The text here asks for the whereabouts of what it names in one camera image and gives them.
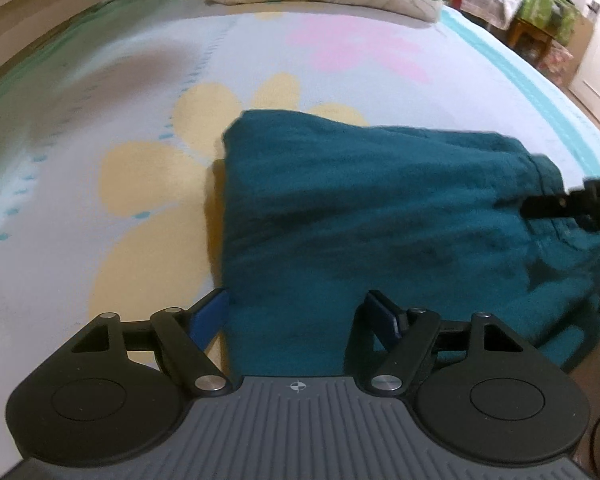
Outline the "teal pants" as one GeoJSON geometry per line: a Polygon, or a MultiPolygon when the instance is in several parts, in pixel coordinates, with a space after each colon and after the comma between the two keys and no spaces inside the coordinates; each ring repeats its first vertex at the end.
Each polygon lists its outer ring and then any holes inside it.
{"type": "Polygon", "coordinates": [[[250,110],[223,136],[221,275],[238,375],[338,375],[372,289],[495,314],[564,370],[600,341],[600,232],[524,220],[559,169],[496,133],[250,110]]]}

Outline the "wooden side table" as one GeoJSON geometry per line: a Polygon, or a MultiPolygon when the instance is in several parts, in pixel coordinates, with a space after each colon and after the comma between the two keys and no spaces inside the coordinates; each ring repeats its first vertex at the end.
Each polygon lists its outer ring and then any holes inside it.
{"type": "Polygon", "coordinates": [[[521,18],[514,18],[506,34],[506,46],[522,55],[522,48],[527,47],[529,60],[539,64],[552,48],[554,37],[521,18]]]}

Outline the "green patterned storage box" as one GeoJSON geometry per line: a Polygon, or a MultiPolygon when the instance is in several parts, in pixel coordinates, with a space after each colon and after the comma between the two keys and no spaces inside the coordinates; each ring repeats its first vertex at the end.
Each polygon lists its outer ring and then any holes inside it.
{"type": "Polygon", "coordinates": [[[578,15],[572,0],[522,0],[516,18],[541,29],[566,46],[578,15]]]}

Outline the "floral light blue bedsheet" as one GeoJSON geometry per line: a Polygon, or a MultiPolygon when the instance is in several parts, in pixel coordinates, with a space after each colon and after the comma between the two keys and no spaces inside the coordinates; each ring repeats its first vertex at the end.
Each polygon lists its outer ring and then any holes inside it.
{"type": "Polygon", "coordinates": [[[0,82],[0,477],[12,389],[95,314],[212,289],[208,191],[250,108],[359,125],[493,131],[600,177],[600,130],[448,9],[436,24],[317,2],[108,0],[0,82]]]}

